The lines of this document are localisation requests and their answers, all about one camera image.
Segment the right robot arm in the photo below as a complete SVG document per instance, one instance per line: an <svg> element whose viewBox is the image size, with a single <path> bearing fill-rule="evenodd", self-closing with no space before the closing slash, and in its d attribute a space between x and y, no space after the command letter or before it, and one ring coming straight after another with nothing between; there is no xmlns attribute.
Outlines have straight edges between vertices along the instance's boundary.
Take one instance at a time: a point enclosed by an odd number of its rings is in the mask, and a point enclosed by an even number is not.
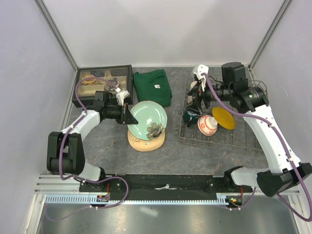
<svg viewBox="0 0 312 234"><path fill-rule="evenodd" d="M229 62L221 66L222 81L211 83L209 67L196 65L193 70L195 86L188 92L192 101L187 105L196 114L202 113L202 104L211 101L222 107L228 102L235 110L231 114L242 117L257 138L266 160L267 169L236 167L225 172L223 186L229 192L241 185L258 187L266 196L275 196L298 185L312 173L310 163L303 163L283 137L265 91L259 85L251 85L245 66Z"/></svg>

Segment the yellow small plate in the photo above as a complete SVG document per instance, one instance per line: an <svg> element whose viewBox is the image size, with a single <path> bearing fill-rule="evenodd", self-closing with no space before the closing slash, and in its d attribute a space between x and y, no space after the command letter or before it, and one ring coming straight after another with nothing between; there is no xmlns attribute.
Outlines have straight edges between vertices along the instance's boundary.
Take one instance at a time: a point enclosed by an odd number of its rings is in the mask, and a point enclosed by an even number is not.
<svg viewBox="0 0 312 234"><path fill-rule="evenodd" d="M234 116L222 107L214 107L212 115L223 128L233 130L236 127Z"/></svg>

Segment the beige bird pattern plate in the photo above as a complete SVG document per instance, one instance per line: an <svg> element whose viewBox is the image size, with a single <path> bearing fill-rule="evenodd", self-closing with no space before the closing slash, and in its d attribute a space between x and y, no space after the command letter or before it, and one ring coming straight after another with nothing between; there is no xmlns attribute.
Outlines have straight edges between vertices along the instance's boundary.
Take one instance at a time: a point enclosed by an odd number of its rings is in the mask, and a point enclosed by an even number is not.
<svg viewBox="0 0 312 234"><path fill-rule="evenodd" d="M127 138L130 146L139 152L150 152L160 148L165 141L165 132L154 140L142 140L135 137L129 130L127 132Z"/></svg>

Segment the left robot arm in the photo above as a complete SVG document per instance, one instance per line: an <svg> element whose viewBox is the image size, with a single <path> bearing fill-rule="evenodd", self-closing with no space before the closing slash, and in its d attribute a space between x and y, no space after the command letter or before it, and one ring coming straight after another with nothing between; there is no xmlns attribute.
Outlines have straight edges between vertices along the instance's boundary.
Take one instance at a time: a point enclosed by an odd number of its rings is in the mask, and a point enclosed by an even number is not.
<svg viewBox="0 0 312 234"><path fill-rule="evenodd" d="M96 91L92 104L83 106L82 113L71 125L60 132L51 132L48 136L47 170L59 173L62 180L75 178L90 182L97 192L105 190L105 171L86 162L83 140L105 119L114 119L118 124L138 124L125 102L129 95L127 90L119 88L115 96L107 91Z"/></svg>

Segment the light green flower plate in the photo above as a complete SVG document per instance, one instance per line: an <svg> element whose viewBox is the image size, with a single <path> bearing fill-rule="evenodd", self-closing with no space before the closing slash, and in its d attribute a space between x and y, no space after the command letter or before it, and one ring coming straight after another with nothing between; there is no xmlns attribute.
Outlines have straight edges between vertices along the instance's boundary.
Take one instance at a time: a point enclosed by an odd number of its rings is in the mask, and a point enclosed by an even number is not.
<svg viewBox="0 0 312 234"><path fill-rule="evenodd" d="M160 104L149 100L141 101L130 112L138 124L128 124L128 130L136 138L150 141L165 132L168 118Z"/></svg>

